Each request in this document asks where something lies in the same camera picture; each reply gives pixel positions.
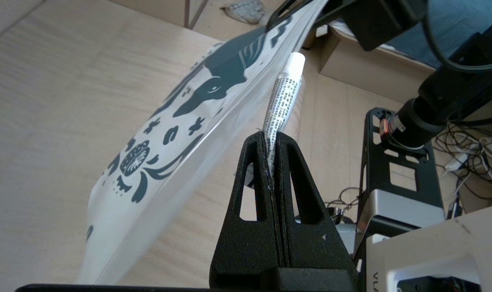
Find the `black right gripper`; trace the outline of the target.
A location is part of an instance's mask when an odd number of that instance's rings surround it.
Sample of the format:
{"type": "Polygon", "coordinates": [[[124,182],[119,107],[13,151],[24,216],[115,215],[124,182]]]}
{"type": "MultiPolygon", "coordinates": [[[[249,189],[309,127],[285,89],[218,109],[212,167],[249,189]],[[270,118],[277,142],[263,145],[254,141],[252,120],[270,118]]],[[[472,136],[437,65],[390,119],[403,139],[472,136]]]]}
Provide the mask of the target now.
{"type": "MultiPolygon", "coordinates": [[[[270,31],[311,2],[285,0],[270,16],[266,31],[270,31]]],[[[364,51],[402,35],[426,16],[427,0],[328,0],[313,27],[327,25],[341,17],[364,51]]]]}

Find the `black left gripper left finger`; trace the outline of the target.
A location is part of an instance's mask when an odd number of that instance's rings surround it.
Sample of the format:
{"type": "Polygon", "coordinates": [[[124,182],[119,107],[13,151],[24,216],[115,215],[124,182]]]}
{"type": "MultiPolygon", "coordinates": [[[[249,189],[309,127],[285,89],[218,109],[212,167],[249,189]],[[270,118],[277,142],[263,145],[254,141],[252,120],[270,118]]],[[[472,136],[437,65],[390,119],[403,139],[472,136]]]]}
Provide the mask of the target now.
{"type": "Polygon", "coordinates": [[[262,132],[246,138],[209,268],[211,286],[262,286],[265,274],[282,264],[279,216],[265,155],[266,143],[262,132]],[[254,169],[255,221],[240,217],[249,165],[254,169]]]}

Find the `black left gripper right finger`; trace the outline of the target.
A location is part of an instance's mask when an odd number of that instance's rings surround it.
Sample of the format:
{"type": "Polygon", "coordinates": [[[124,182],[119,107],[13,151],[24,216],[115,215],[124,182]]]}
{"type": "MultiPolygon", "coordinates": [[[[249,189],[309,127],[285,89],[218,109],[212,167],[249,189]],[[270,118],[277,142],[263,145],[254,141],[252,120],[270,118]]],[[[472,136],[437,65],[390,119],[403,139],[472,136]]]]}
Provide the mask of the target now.
{"type": "Polygon", "coordinates": [[[278,284],[355,284],[358,273],[296,141],[278,133],[275,205],[278,284]]]}

